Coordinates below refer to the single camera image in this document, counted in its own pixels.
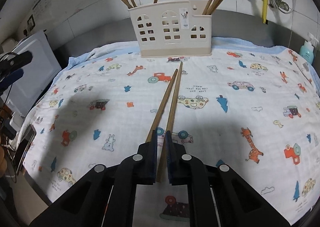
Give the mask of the person left hand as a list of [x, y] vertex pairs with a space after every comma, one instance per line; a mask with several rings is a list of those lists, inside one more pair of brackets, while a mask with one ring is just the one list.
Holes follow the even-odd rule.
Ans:
[[0, 178], [2, 178], [5, 175], [7, 167], [8, 167], [8, 164], [5, 159], [4, 149], [0, 146]]

